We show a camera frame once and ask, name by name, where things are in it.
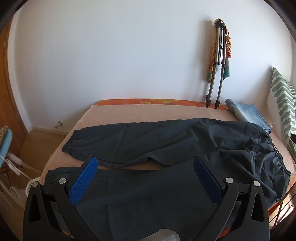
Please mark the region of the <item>colourful fabric hanging on tripod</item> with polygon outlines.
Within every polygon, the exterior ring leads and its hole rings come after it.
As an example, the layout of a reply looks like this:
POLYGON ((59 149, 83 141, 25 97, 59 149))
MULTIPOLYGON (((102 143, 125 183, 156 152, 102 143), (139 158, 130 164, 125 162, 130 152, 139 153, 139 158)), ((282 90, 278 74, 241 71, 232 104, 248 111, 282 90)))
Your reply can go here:
MULTIPOLYGON (((213 31, 213 39, 212 39, 212 45, 211 45, 211 56, 210 56, 210 62, 209 62, 209 68, 207 73, 207 81, 211 83, 211 78, 213 74, 213 64, 214 64, 214 58, 215 58, 215 50, 216 50, 216 28, 214 27, 213 31)), ((229 36, 229 31, 226 29, 226 67, 223 74, 223 79, 230 77, 230 67, 229 67, 229 59, 231 58, 231 38, 229 36)))

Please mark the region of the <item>folded light blue jeans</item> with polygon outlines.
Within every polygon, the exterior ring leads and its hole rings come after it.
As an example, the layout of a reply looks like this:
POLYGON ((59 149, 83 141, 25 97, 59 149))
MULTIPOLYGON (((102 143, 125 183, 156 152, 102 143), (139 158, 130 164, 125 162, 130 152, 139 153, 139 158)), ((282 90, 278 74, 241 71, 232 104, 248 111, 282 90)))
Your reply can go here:
POLYGON ((226 99, 227 108, 239 121, 253 123, 263 128, 267 133, 271 133, 271 127, 265 121, 257 107, 253 104, 238 104, 237 102, 226 99))

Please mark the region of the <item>light blue chair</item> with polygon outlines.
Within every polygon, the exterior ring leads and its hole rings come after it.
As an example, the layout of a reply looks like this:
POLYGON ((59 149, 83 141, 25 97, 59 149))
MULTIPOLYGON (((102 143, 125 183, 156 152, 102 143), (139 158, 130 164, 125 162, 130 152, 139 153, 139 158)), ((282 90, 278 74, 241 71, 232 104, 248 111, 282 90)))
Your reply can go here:
POLYGON ((1 150, 0 150, 0 154, 1 154, 1 160, 0 160, 0 167, 2 167, 3 163, 4 163, 4 158, 6 157, 11 142, 12 142, 12 138, 13 138, 13 133, 10 129, 7 130, 5 136, 4 136, 4 140, 1 144, 1 150))

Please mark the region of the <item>dark navy pants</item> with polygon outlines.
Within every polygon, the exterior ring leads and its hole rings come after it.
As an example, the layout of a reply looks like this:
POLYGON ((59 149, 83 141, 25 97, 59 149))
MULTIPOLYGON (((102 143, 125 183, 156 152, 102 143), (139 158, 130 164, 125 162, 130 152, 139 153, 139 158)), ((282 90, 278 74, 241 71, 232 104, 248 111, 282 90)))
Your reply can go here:
POLYGON ((79 214, 100 240, 140 240, 162 228, 191 240, 213 214, 196 175, 195 158, 223 178, 262 186, 271 207, 285 194, 291 173, 260 126, 205 118, 117 123, 75 130, 62 151, 97 171, 79 214))

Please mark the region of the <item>folded metal tripod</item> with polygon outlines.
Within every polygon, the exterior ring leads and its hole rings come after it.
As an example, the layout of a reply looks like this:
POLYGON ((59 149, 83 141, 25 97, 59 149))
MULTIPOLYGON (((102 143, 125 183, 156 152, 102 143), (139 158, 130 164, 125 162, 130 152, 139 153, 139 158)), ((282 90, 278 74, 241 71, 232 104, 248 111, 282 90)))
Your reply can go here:
POLYGON ((221 65, 221 75, 219 82, 219 89, 217 94, 217 99, 215 102, 215 109, 220 106, 220 96, 223 85, 223 77, 226 67, 226 25, 223 20, 217 19, 214 22, 215 27, 215 40, 214 40, 214 58, 212 64, 210 64, 211 77, 210 77, 210 88, 208 94, 206 96, 206 107, 208 108, 211 105, 211 96, 213 92, 215 77, 216 77, 216 69, 221 65))

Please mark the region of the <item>pink bed blanket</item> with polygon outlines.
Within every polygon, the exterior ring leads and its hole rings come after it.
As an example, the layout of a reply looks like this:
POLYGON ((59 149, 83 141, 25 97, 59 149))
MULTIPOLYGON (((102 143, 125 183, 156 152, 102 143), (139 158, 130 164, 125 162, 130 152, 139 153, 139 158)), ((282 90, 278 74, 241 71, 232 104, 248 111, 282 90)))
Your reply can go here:
POLYGON ((62 147, 72 136, 74 130, 89 126, 107 125, 111 123, 141 123, 149 121, 187 120, 190 118, 210 118, 221 121, 237 121, 236 116, 228 110, 201 108, 183 105, 93 105, 75 122, 64 141, 49 158, 40 177, 43 184, 49 170, 59 167, 79 167, 82 162, 62 152, 62 147))

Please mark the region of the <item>green white patterned pillow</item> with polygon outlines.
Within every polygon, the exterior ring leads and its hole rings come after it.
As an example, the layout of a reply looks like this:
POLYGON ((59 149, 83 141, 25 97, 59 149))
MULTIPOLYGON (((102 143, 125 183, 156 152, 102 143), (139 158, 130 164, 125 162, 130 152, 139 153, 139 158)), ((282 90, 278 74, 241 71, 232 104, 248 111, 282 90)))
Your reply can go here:
POLYGON ((292 134, 295 134, 295 89, 276 68, 273 68, 272 72, 267 109, 273 131, 295 159, 295 143, 290 138, 292 134))

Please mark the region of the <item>wooden wardrobe door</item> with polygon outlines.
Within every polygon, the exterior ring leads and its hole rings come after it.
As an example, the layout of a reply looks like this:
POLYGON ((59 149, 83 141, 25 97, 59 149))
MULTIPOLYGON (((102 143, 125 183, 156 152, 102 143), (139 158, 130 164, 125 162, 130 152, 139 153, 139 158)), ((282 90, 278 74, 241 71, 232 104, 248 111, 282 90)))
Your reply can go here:
POLYGON ((12 19, 9 19, 1 33, 1 126, 8 126, 13 132, 9 152, 21 158, 28 131, 23 123, 13 96, 8 69, 8 40, 12 19))

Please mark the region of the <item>orange floral mattress sheet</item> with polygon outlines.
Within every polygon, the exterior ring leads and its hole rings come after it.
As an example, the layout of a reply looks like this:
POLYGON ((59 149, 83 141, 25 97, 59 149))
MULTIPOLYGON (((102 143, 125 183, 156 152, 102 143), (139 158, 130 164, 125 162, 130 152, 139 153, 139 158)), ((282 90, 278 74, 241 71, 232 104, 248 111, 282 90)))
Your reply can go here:
POLYGON ((157 98, 128 98, 128 99, 106 99, 100 100, 95 105, 139 105, 139 104, 156 104, 156 105, 183 105, 205 108, 203 102, 178 100, 178 99, 157 99, 157 98))

